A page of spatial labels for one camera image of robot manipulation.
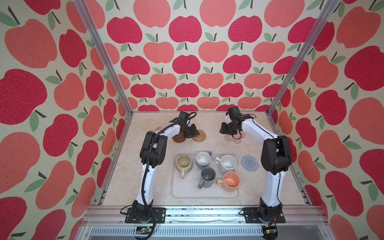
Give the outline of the brown wooden round coaster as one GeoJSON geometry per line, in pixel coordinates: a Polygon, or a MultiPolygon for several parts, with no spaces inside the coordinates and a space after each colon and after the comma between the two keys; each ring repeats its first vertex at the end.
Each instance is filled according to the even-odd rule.
{"type": "Polygon", "coordinates": [[[183,133],[180,133],[174,137],[172,137],[173,141],[176,143],[182,143],[186,140],[185,136],[183,133]]]}

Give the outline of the tan rattan round coaster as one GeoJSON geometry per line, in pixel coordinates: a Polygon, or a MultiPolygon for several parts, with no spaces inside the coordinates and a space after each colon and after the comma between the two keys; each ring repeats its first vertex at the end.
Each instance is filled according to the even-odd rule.
{"type": "Polygon", "coordinates": [[[207,135],[203,130],[198,130],[198,132],[199,132],[199,134],[197,136],[193,137],[192,139],[193,139],[193,141],[195,141],[197,143],[201,143],[207,138],[207,135]]]}

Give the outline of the grey woven round coaster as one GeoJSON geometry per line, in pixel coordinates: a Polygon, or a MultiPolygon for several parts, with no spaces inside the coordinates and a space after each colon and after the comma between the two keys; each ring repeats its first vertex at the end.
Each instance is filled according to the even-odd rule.
{"type": "Polygon", "coordinates": [[[258,161],[250,155],[243,156],[241,159],[241,164],[242,167],[248,172],[255,172],[259,168],[258,161]]]}

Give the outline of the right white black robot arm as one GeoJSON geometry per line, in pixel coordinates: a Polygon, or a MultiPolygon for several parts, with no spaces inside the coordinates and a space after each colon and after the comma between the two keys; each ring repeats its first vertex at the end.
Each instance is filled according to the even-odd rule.
{"type": "Polygon", "coordinates": [[[261,163],[266,171],[265,190],[260,199],[258,215],[264,223],[275,220],[282,213],[281,192],[283,181],[292,164],[290,142],[286,136],[268,131],[251,116],[241,115],[231,119],[226,116],[220,133],[235,135],[244,131],[263,144],[261,163]]]}

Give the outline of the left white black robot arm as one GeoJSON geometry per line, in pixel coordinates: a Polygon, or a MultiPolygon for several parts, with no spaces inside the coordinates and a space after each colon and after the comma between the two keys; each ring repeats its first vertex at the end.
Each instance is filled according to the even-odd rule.
{"type": "Polygon", "coordinates": [[[140,151],[140,158],[143,164],[141,186],[131,210],[131,216],[134,219],[148,222],[154,218],[152,205],[155,176],[159,166],[165,159],[168,138],[173,138],[180,133],[185,138],[193,138],[200,134],[195,124],[187,125],[185,123],[170,123],[157,132],[147,132],[140,151]]]}

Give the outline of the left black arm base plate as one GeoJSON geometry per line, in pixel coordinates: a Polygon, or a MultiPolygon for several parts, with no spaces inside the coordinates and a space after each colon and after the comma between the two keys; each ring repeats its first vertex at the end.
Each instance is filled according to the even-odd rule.
{"type": "Polygon", "coordinates": [[[159,224],[165,222],[166,208],[152,208],[149,211],[145,207],[129,208],[125,223],[127,224],[152,224],[154,221],[159,224]]]}

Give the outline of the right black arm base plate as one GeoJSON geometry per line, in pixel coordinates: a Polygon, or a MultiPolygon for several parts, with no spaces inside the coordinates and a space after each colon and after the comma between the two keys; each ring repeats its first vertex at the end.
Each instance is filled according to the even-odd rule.
{"type": "Polygon", "coordinates": [[[284,224],[286,219],[280,206],[265,208],[243,208],[240,211],[247,224],[284,224]]]}

